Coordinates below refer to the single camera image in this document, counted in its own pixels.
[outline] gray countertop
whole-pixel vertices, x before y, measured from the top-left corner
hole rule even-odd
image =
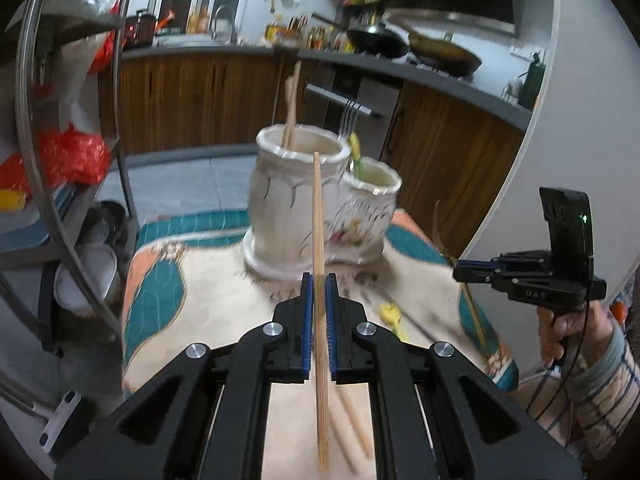
[[[182,46],[150,46],[138,48],[123,53],[122,59],[136,59],[149,56],[167,56],[169,54],[197,54],[197,53],[221,53],[221,54],[252,54],[272,56],[284,49],[271,49],[261,46],[236,45],[236,44],[202,44]],[[501,118],[512,124],[522,132],[527,130],[531,119],[531,112],[517,104],[508,103],[498,96],[489,94],[477,86],[449,76],[435,70],[425,70],[409,64],[397,63],[388,59],[375,58],[360,54],[342,54],[339,52],[318,52],[316,50],[286,50],[292,56],[299,59],[318,60],[327,63],[352,66],[367,72],[381,73],[397,77],[405,81],[411,81],[420,85],[434,88],[445,94],[449,94],[460,100],[473,104],[482,110]]]

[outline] teal pattern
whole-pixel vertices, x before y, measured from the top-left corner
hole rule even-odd
[[[203,233],[201,238],[180,240],[179,243],[187,247],[226,247],[239,243],[243,235],[216,236],[211,231],[248,228],[249,225],[249,215],[244,210],[216,211],[169,218],[143,226],[136,249],[159,238],[199,232]],[[386,238],[393,248],[411,258],[431,264],[449,265],[447,259],[434,246],[401,227],[391,225],[386,231]],[[164,330],[171,323],[180,309],[183,295],[184,288],[176,262],[173,260],[157,262],[142,281],[130,308],[124,334],[125,366],[146,339]],[[486,334],[488,348],[485,350],[493,353],[498,349],[498,335],[482,310],[477,308],[477,311]],[[480,341],[468,301],[463,294],[460,295],[458,313],[466,335],[476,348],[480,349]],[[518,367],[515,362],[511,362],[497,384],[503,390],[512,390],[517,387]]]
[[[163,330],[180,308],[184,288],[173,260],[162,260],[149,270],[131,305],[124,333],[124,362],[146,339]]]
[[[249,227],[249,214],[243,210],[214,211],[175,216],[145,224],[140,229],[136,250],[165,236]]]

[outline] finger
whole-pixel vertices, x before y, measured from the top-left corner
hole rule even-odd
[[[554,342],[560,341],[562,338],[556,335],[554,327],[552,325],[554,313],[548,308],[542,306],[538,307],[538,334],[540,335],[540,344],[542,345],[546,341]]]
[[[539,306],[537,308],[538,320],[541,324],[551,325],[554,322],[554,313],[551,312],[548,308],[543,306]]]
[[[584,313],[565,314],[556,319],[554,333],[560,339],[580,332],[584,325]]]
[[[540,357],[545,363],[551,363],[564,355],[564,348],[558,342],[546,341],[540,345]]]

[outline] kitchen counter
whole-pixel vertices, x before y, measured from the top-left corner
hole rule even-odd
[[[409,64],[388,59],[375,58],[363,54],[344,54],[339,52],[318,52],[315,50],[297,50],[267,48],[237,44],[202,44],[188,46],[152,46],[129,50],[123,53],[123,59],[139,59],[149,56],[167,56],[170,54],[247,54],[251,56],[272,56],[285,52],[288,56],[297,56],[303,60],[315,60],[345,66],[352,66],[367,72],[397,77],[428,88],[433,88],[469,104],[477,106],[508,124],[525,132],[529,126],[531,112],[517,104],[508,103],[498,96],[489,94],[463,79],[454,78],[443,72],[418,68]]]
[[[431,234],[439,203],[439,236],[459,256],[498,195],[531,114],[443,72],[360,54],[248,45],[191,42],[131,50],[120,71],[123,149],[146,154],[254,144],[261,129],[286,120],[284,89],[298,60],[302,123],[326,119],[318,115],[323,106],[328,110],[327,102],[304,88],[307,81],[322,84],[330,71],[321,65],[336,72],[353,68],[398,89],[395,106],[379,118],[384,126],[370,124],[368,130],[362,121],[358,132],[366,136],[380,127],[380,160],[404,182],[398,207]],[[112,109],[111,88],[104,71],[100,109]],[[100,115],[103,135],[113,131],[111,118]]]

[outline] kitchen sink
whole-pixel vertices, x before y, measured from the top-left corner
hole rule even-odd
[[[223,40],[214,40],[210,34],[176,34],[174,36],[158,36],[156,45],[165,48],[186,46],[223,46],[229,44],[225,34]]]

